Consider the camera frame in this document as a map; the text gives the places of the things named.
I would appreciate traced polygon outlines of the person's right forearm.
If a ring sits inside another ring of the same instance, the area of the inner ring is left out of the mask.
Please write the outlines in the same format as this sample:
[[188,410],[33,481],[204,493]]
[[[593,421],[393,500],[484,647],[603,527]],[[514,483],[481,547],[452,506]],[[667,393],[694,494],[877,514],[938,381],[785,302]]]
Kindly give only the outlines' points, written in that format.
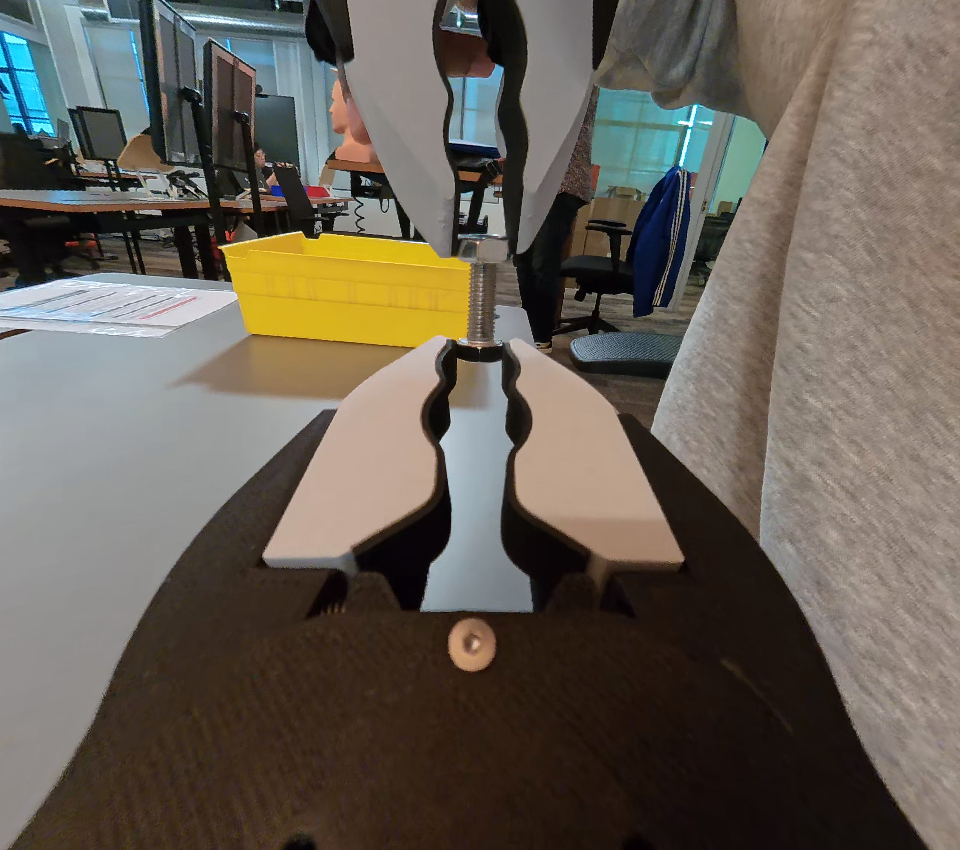
[[594,81],[764,123],[749,100],[737,0],[618,0]]

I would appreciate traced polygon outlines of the person's grey sweatshirt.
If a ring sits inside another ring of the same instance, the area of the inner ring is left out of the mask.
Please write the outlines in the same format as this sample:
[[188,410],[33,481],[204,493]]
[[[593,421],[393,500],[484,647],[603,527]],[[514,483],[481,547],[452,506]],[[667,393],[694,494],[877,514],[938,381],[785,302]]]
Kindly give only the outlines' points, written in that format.
[[734,0],[769,146],[654,432],[759,539],[958,848],[958,0]]

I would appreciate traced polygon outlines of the laminated paper sheet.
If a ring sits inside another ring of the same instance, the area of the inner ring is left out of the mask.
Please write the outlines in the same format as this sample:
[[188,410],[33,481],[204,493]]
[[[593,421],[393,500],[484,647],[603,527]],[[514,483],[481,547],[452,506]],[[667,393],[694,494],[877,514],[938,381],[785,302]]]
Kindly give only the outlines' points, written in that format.
[[65,279],[1,293],[1,329],[161,339],[237,302],[235,292]]

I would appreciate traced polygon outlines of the background work table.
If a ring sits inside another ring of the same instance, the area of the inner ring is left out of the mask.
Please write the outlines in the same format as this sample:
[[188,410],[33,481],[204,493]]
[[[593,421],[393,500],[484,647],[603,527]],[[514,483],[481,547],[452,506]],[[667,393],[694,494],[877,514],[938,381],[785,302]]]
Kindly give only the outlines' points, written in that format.
[[265,226],[267,234],[301,229],[314,236],[318,223],[331,229],[350,203],[344,197],[320,197],[307,202],[310,215],[299,216],[282,197],[260,199],[255,205],[250,198],[210,201],[117,192],[3,190],[2,238],[9,245],[20,276],[33,284],[47,277],[39,244],[42,233],[54,237],[124,235],[132,244],[127,250],[130,266],[145,275],[147,269],[138,245],[140,234],[170,230],[183,277],[217,281],[229,276],[224,258],[217,256],[225,254],[228,245],[226,217],[249,218]]

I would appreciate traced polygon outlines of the steel hex nut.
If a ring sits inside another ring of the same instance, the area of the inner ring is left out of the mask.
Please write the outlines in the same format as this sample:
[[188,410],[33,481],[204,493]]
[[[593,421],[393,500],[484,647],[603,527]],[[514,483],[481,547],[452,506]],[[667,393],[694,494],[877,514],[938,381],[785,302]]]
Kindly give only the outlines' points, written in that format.
[[470,234],[460,238],[457,259],[478,265],[500,265],[511,257],[506,237],[490,234]]

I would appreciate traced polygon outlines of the grey desk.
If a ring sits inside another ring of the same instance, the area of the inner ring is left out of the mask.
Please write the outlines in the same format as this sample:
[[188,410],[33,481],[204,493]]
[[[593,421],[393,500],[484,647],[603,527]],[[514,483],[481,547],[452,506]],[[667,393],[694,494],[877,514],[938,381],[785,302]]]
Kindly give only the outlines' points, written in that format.
[[586,794],[570,661],[499,546],[497,364],[461,364],[451,548],[427,613],[261,553],[333,405],[400,353],[241,338],[2,344],[2,848],[568,848]]

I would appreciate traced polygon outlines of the person's right hand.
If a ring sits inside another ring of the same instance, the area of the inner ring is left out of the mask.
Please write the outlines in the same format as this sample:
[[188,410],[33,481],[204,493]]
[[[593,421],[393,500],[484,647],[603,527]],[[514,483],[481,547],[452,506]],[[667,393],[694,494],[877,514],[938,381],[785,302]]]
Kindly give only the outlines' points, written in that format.
[[479,31],[479,0],[457,0],[452,7],[468,18],[475,18],[475,32],[463,28],[437,30],[438,59],[442,71],[451,77],[487,78],[496,68],[487,41]]

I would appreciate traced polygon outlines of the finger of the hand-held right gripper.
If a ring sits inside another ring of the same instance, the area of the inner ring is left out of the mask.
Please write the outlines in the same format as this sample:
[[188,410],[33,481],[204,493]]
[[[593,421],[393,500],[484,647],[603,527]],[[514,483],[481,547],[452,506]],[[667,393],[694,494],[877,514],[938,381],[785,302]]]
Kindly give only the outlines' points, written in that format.
[[540,232],[561,187],[594,86],[594,0],[481,0],[503,70],[496,124],[510,251]]
[[436,49],[445,0],[346,0],[344,73],[390,187],[440,257],[455,254],[451,90]]

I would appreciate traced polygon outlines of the blue track jacket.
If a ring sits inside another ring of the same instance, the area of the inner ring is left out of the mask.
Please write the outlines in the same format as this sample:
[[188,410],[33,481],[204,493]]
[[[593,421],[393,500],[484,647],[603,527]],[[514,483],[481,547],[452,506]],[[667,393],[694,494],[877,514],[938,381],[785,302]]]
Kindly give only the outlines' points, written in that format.
[[650,316],[675,294],[690,230],[690,172],[671,168],[654,185],[631,234],[632,314]]

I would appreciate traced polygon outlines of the steel hex bolt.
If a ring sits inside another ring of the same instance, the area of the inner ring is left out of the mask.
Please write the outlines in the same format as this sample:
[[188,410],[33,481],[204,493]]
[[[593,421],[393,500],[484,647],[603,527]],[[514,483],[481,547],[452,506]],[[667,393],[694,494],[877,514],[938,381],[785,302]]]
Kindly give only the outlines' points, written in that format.
[[469,300],[464,336],[457,340],[458,360],[467,363],[492,363],[501,359],[503,343],[497,336],[498,265],[471,262]]

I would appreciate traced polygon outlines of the yellow plastic bin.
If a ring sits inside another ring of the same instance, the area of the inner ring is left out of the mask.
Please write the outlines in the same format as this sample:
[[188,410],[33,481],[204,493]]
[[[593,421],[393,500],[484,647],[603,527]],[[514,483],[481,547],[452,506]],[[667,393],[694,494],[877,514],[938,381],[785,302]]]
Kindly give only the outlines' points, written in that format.
[[428,244],[292,232],[223,255],[255,336],[415,348],[467,332],[471,266]]

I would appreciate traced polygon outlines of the small black monitor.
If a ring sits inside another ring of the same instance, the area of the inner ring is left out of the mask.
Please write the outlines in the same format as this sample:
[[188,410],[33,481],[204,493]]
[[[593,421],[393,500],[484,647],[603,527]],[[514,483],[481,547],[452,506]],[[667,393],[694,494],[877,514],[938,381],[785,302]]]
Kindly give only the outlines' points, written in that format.
[[68,113],[84,160],[119,160],[128,143],[120,111],[82,105]]

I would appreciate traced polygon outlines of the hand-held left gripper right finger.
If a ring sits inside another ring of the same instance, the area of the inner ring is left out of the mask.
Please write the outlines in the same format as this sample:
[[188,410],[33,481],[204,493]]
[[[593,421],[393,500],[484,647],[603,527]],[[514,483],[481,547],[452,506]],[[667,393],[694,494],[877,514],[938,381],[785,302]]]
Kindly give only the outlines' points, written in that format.
[[614,406],[522,339],[505,344],[503,370],[519,517],[586,564],[683,564]]

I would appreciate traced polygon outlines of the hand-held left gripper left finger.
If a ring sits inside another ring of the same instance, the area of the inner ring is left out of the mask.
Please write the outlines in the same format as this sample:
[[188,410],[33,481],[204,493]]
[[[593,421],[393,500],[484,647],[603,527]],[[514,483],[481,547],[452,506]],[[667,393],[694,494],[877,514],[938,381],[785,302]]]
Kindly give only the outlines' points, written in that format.
[[358,564],[449,488],[457,345],[434,337],[345,397],[263,551],[266,564]]

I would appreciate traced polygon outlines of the black office chair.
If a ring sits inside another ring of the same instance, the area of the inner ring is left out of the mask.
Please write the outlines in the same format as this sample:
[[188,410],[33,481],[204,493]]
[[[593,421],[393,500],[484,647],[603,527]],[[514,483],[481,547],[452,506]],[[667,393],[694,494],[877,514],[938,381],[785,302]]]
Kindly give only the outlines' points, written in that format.
[[618,328],[606,321],[601,315],[602,300],[605,295],[634,293],[634,271],[621,260],[621,246],[631,233],[625,223],[616,220],[592,219],[587,225],[588,232],[603,233],[607,236],[609,256],[579,255],[567,258],[560,267],[560,275],[571,278],[577,285],[574,298],[583,302],[594,294],[595,302],[590,316],[561,320],[555,328],[555,335],[566,336],[586,330],[591,335],[598,333],[617,333]]

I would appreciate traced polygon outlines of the pink mannequin head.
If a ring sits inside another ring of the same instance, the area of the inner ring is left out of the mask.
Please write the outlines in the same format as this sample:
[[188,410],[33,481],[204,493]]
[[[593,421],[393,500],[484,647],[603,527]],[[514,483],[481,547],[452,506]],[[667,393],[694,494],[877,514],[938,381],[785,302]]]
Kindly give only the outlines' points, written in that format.
[[340,146],[331,153],[330,158],[380,167],[381,162],[366,124],[353,97],[343,89],[339,78],[333,84],[329,114],[333,131],[342,136]]

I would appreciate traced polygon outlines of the black foot rest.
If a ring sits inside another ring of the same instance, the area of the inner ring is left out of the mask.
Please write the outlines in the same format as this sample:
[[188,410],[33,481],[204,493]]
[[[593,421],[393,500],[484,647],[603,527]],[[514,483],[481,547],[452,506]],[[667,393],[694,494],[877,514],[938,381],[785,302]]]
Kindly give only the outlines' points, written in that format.
[[684,337],[656,332],[604,332],[577,337],[570,362],[583,373],[666,380]]

